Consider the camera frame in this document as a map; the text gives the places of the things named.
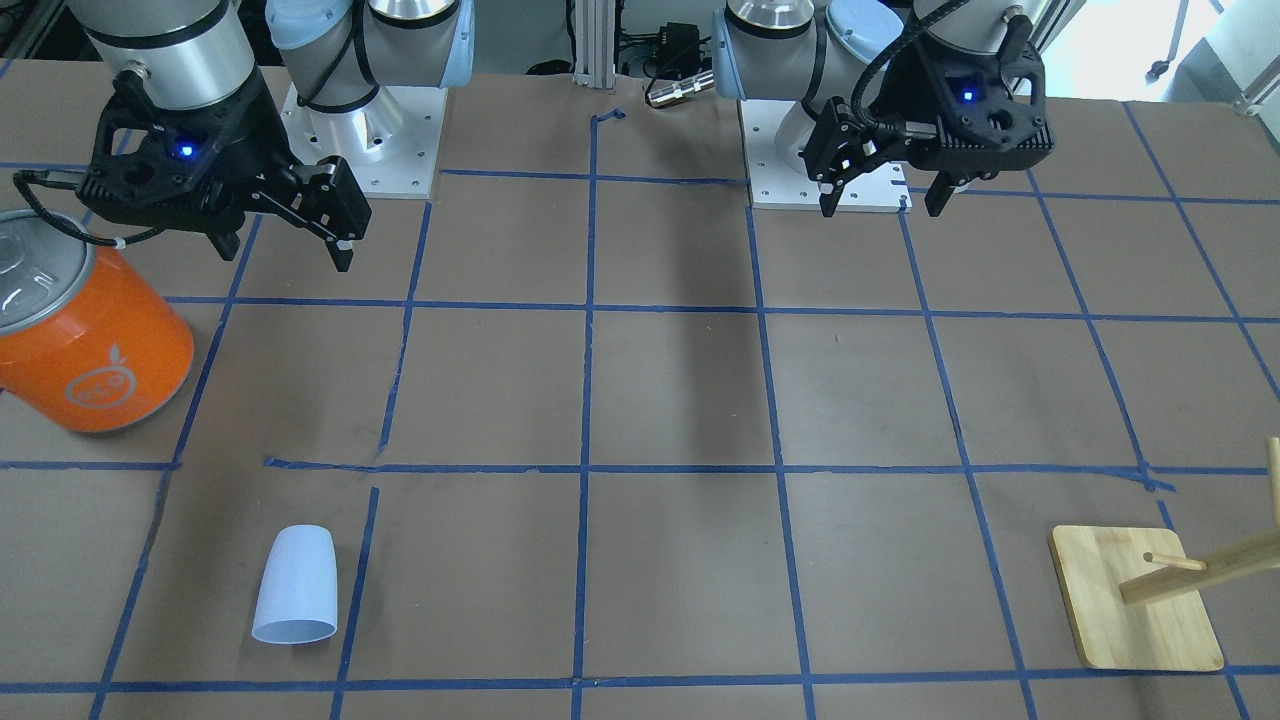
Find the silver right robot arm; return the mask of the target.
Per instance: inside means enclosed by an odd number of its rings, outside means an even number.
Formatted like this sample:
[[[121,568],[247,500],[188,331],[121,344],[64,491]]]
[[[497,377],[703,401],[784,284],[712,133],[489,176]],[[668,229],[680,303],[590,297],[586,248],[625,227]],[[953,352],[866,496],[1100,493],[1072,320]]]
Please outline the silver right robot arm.
[[[72,1],[111,72],[72,181],[101,218],[206,237],[232,260],[251,213],[319,237],[339,272],[370,193],[422,196],[433,117],[410,101],[467,85],[471,1]]]

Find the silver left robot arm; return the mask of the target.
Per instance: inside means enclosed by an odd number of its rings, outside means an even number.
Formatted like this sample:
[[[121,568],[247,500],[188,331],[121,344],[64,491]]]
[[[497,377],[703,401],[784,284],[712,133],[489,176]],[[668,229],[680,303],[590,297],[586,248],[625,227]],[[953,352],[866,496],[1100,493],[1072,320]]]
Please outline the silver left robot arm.
[[[710,37],[717,92],[792,105],[783,150],[824,217],[891,163],[933,174],[937,217],[974,181],[1055,147],[1042,1],[727,1]]]

